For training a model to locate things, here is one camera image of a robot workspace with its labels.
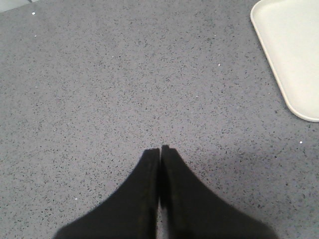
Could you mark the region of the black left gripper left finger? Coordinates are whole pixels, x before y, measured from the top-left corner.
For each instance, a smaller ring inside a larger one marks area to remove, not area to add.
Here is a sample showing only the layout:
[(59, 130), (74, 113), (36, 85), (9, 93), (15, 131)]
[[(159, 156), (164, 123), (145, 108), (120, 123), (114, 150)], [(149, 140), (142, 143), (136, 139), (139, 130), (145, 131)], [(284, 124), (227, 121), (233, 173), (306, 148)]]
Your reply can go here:
[(62, 227), (56, 239), (154, 239), (160, 150), (147, 149), (125, 182), (101, 205)]

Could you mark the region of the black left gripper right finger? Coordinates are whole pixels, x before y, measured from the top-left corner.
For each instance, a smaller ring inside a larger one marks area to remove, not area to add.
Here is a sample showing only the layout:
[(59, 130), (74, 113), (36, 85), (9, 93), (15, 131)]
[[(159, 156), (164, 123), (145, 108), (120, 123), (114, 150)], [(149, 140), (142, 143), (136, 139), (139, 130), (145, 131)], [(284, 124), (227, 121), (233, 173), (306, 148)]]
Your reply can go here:
[(266, 224), (244, 214), (210, 191), (178, 151), (161, 149), (162, 207), (170, 239), (275, 239)]

